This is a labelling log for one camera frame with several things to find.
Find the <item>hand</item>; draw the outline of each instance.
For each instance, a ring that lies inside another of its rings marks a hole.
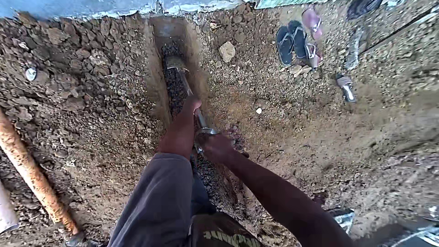
[[[197,98],[195,95],[188,96],[184,101],[183,108],[188,111],[194,113],[196,109],[201,106],[201,100]]]
[[[211,135],[202,143],[203,153],[206,158],[214,163],[225,163],[236,151],[232,142],[223,134]]]

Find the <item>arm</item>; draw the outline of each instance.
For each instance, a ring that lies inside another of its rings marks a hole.
[[[345,231],[318,204],[286,180],[233,150],[225,136],[211,136],[203,149],[209,160],[224,164],[240,178],[303,247],[353,246]]]

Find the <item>black flip-flop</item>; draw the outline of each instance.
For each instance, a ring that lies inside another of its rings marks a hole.
[[[277,31],[276,44],[281,63],[285,66],[290,65],[292,62],[291,50],[294,45],[294,40],[286,26],[281,26]]]
[[[290,32],[293,40],[294,40],[294,52],[296,53],[297,58],[305,58],[307,57],[306,51],[306,32],[302,26],[302,24],[296,20],[290,21],[288,23],[288,31]]]

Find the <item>forearm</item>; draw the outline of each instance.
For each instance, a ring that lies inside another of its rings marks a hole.
[[[343,229],[306,194],[268,169],[234,152],[227,166],[264,208],[289,229],[304,247],[351,246]]]

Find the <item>soil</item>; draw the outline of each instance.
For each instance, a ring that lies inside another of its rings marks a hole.
[[[296,77],[294,65],[305,64],[295,59],[282,66],[275,35],[308,5],[254,10],[244,4],[160,21],[182,27],[175,35],[179,52],[208,123],[324,209],[352,208],[350,235],[359,239],[428,216],[439,204],[438,19],[361,55],[352,71],[344,70],[346,45],[360,25],[371,46],[433,5],[381,6],[350,22],[346,1],[314,5],[324,36],[310,42],[323,61]],[[211,29],[212,22],[220,27]],[[0,21],[0,106],[87,239],[101,244],[178,108],[156,25],[137,14],[86,22],[22,14]],[[227,41],[236,49],[228,63],[219,52]],[[32,82],[24,77],[29,67],[38,70]],[[356,103],[343,100],[336,73],[351,77]],[[220,210],[268,246],[298,244],[226,168],[202,158],[199,165]],[[0,243],[59,246],[61,229],[3,153],[0,166],[22,224]]]

